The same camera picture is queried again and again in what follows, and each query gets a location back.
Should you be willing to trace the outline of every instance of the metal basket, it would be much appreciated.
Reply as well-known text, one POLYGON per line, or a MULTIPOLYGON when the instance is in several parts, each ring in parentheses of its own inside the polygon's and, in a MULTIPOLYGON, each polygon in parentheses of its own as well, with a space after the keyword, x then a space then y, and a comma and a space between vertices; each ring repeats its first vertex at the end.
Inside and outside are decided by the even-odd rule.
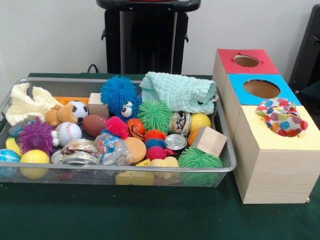
MULTIPOLYGON (((99 79, 71 79, 71 78, 37 78, 29 77, 17 84, 29 82, 32 86, 48 90, 53 96, 89 97, 90 93, 99 93, 105 80, 99 79)), ((137 90, 140 81, 134 81, 137 90)), ((6 148, 6 139, 9 137, 10 125, 5 114, 10 106, 10 93, 0 105, 0 149, 6 148)), ((217 187, 227 172, 237 165, 234 148, 226 125, 222 104, 218 100, 215 104, 215 113, 210 117, 212 126, 227 136, 227 142, 221 152, 222 168, 187 168, 187 167, 145 167, 145 166, 105 166, 85 165, 74 166, 68 164, 41 164, 41 163, 9 163, 0 162, 1 171, 11 171, 11 176, 0 177, 4 183, 40 183, 40 184, 93 184, 115 185, 118 174, 125 175, 125 185, 153 185, 153 186, 188 186, 188 187, 217 187), (39 179, 29 179, 22 175, 20 169, 28 171, 45 171, 39 179)), ((83 137, 93 138, 84 131, 83 137)))

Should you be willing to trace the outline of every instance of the mint green cloth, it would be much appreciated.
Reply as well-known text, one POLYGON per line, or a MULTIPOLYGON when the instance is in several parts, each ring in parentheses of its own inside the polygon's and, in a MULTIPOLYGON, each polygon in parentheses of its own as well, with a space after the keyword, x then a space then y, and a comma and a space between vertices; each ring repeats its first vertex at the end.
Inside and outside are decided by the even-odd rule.
POLYGON ((216 83, 212 80, 148 72, 143 78, 142 102, 163 101, 173 112, 212 114, 216 83))

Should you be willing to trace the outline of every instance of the baseball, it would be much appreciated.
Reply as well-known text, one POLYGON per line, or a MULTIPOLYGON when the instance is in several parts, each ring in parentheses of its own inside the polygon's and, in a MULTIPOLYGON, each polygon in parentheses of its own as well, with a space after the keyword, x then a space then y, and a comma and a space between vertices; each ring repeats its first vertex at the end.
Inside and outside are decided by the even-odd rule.
POLYGON ((58 138, 60 146, 65 146, 68 142, 82 138, 82 132, 80 127, 73 122, 63 122, 57 128, 58 138))

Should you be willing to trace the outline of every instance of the black stand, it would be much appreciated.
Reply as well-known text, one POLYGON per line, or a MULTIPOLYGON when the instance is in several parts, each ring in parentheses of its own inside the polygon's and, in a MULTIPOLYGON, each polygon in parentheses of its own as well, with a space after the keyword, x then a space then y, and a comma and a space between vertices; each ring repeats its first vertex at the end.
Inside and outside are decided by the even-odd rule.
POLYGON ((148 71, 181 74, 186 12, 201 0, 141 2, 96 0, 104 14, 107 71, 111 74, 145 74, 148 71))

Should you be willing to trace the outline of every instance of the soccer ball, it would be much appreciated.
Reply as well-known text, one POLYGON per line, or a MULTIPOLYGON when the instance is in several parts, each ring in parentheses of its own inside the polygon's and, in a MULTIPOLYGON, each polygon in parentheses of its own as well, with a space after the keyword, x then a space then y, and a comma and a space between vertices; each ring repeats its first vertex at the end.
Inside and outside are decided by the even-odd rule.
POLYGON ((78 119, 78 124, 81 124, 83 119, 88 116, 88 108, 82 101, 70 101, 68 104, 73 105, 72 115, 78 119))

